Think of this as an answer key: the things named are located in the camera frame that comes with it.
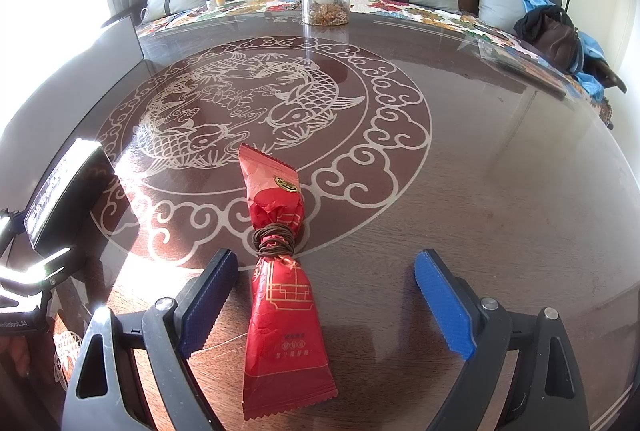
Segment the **floral sofa cover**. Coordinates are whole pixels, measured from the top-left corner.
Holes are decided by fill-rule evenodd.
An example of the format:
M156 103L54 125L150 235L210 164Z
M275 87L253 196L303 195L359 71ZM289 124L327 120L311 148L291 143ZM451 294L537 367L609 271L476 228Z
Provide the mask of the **floral sofa cover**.
M208 10L205 5L195 6L187 8L183 12L169 13L168 15L161 13L160 18L143 21L142 25L137 27L137 35L143 38L167 29L215 18L257 13L300 12L301 10L302 0L235 0L213 10ZM531 48L526 48L525 43L518 40L514 34L488 26L471 15L449 13L444 10L393 0L352 0L350 11L405 19L469 34L473 38L480 38L503 48L512 48L517 53L538 62L541 66L551 68L549 64L542 61L541 56L535 55Z

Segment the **blue cloth on sofa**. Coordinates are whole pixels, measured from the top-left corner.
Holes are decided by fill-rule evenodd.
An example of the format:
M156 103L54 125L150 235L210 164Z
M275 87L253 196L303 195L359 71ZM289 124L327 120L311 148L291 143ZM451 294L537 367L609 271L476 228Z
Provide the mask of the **blue cloth on sofa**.
M535 7L544 5L554 4L544 4L542 0L525 0L527 13ZM577 80L591 99L594 99L596 102L601 102L601 100L604 99L604 86L600 79L594 74L594 70L589 69L589 66L595 61L605 62L603 50L598 42L590 35L580 32L579 30L578 34L580 42L582 43L582 61L578 64L574 72L567 74Z

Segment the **black bag on sofa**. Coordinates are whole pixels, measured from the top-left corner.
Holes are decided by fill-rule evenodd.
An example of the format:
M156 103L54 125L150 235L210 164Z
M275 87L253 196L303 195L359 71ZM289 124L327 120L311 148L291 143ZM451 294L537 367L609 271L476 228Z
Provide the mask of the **black bag on sofa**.
M514 31L555 69L574 72L582 61L578 30L561 6L535 7L514 24Z

